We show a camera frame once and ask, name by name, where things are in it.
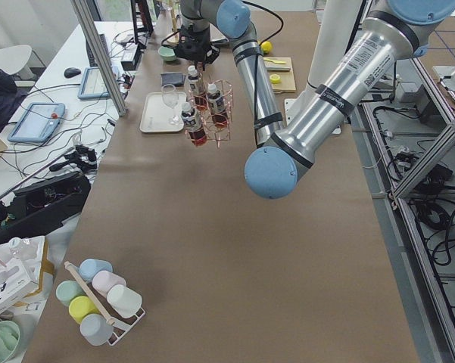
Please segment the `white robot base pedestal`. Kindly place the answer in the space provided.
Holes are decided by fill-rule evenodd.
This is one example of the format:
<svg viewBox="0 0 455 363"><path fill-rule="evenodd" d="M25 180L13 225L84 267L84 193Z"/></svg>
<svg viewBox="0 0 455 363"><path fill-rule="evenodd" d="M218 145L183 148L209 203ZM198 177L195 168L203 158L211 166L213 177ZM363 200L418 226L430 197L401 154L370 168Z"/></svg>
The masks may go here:
<svg viewBox="0 0 455 363"><path fill-rule="evenodd" d="M367 1L314 1L313 9L320 25L306 88L295 99L285 102L286 122L293 121L315 95L315 90L332 75L339 61L353 44Z"/></svg>

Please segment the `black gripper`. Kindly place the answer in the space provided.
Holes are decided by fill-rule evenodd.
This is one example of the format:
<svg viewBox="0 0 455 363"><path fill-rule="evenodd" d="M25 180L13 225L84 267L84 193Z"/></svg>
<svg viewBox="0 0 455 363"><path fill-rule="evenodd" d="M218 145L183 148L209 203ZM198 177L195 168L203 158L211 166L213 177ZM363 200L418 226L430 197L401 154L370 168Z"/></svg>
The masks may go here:
<svg viewBox="0 0 455 363"><path fill-rule="evenodd" d="M212 64L219 56L219 49L211 43L209 28L195 31L193 26L182 26L174 53L188 61Z"/></svg>

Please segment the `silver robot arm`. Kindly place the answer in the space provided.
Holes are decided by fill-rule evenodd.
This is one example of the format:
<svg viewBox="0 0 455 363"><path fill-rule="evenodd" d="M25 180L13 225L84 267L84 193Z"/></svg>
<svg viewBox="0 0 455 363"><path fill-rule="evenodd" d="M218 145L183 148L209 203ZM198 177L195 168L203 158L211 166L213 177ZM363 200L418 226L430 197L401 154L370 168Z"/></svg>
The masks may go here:
<svg viewBox="0 0 455 363"><path fill-rule="evenodd" d="M361 37L307 105L284 125L251 22L241 1L183 1L180 58L204 61L210 28L228 40L251 110L257 149L245 164L245 181L258 196L291 193L313 165L316 149L398 60L424 55L429 35L455 11L455 1L379 1L363 21Z"/></svg>

